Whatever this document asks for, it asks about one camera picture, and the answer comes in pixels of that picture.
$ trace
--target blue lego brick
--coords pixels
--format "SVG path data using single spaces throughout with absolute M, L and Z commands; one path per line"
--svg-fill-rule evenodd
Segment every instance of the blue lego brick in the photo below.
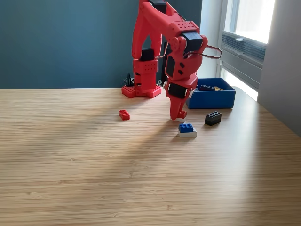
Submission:
M 180 124 L 179 131 L 180 133 L 192 133 L 193 126 L 191 124 Z
M 195 91 L 192 98 L 188 98 L 186 101 L 189 109 L 233 108 L 236 91 L 224 79 L 198 79 L 198 87 L 202 84 L 211 87 L 218 86 L 222 90 L 218 92 Z

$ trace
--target gray wall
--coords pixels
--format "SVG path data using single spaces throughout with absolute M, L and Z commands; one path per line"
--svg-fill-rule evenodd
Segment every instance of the gray wall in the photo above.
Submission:
M 300 9 L 300 0 L 276 0 L 258 102 L 301 136 Z
M 170 2 L 200 24 L 201 0 Z M 137 14 L 138 0 L 0 0 L 0 89 L 121 87 Z

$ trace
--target black lego brick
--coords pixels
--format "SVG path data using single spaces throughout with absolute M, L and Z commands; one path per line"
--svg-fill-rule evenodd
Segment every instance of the black lego brick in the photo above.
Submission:
M 213 125 L 215 125 L 217 123 L 220 123 L 220 122 L 221 122 L 221 119 L 215 120 L 215 121 L 207 121 L 207 120 L 205 120 L 205 124 L 208 125 L 208 126 L 213 126 Z
M 212 86 L 201 85 L 200 91 L 215 91 L 215 88 Z
M 212 113 L 206 115 L 205 124 L 207 124 L 209 126 L 213 126 L 213 125 L 221 122 L 221 120 L 222 120 L 222 114 L 215 111 L 215 112 L 212 112 Z

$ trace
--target red lego brick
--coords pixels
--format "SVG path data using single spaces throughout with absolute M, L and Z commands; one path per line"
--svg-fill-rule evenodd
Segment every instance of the red lego brick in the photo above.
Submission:
M 126 110 L 120 110 L 119 116 L 122 118 L 122 120 L 129 120 L 130 114 Z
M 177 118 L 185 119 L 186 116 L 187 116 L 187 112 L 186 112 L 186 111 L 180 111 L 180 112 L 178 113 Z
M 134 98 L 136 96 L 135 86 L 123 86 L 121 88 L 121 92 L 123 95 L 127 96 L 128 98 Z

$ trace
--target window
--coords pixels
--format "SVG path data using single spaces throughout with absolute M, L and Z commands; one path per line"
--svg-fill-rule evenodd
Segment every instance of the window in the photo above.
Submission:
M 268 43 L 275 0 L 229 0 L 225 31 Z
M 258 91 L 274 4 L 275 0 L 223 0 L 219 35 L 223 55 L 217 77 L 234 76 Z

